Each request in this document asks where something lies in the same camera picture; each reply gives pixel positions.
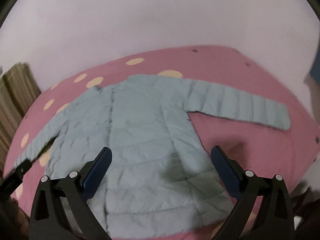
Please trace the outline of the person's left hand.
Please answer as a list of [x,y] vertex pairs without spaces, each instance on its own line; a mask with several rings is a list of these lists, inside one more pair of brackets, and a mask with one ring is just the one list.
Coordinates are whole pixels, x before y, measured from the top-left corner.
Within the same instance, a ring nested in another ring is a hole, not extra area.
[[14,198],[1,202],[1,239],[29,239],[29,216]]

